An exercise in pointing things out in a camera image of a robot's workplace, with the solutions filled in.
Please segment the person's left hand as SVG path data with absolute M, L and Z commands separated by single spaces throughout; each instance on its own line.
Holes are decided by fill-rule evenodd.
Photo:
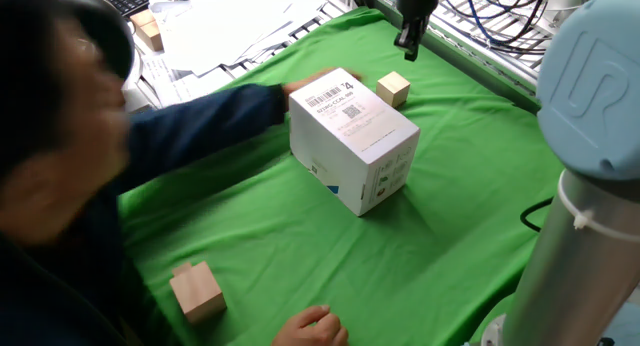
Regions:
M 311 76 L 308 76 L 308 77 L 306 77 L 306 78 L 304 78 L 302 80 L 293 81 L 293 82 L 289 82 L 289 83 L 283 84 L 282 85 L 282 90 L 283 90 L 285 101 L 286 101 L 286 104 L 287 104 L 286 108 L 289 108 L 289 106 L 288 106 L 289 97 L 293 92 L 295 92 L 295 91 L 301 89 L 302 87 L 310 84 L 311 82 L 323 77 L 324 75 L 326 75 L 326 74 L 328 74 L 330 72 L 333 72 L 334 70 L 336 70 L 336 67 L 326 68 L 326 69 L 318 71 L 318 72 L 312 74 Z

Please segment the person's right hand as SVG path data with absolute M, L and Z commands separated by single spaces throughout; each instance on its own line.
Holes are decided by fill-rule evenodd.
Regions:
M 349 333 L 328 305 L 311 306 L 290 317 L 272 346 L 348 346 Z

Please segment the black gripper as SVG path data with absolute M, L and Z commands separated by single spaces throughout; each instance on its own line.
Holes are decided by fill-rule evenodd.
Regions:
M 402 31 L 397 34 L 394 45 L 405 50 L 404 58 L 414 62 L 418 57 L 421 36 L 426 31 L 429 18 L 439 0 L 396 0 L 396 8 L 402 15 Z

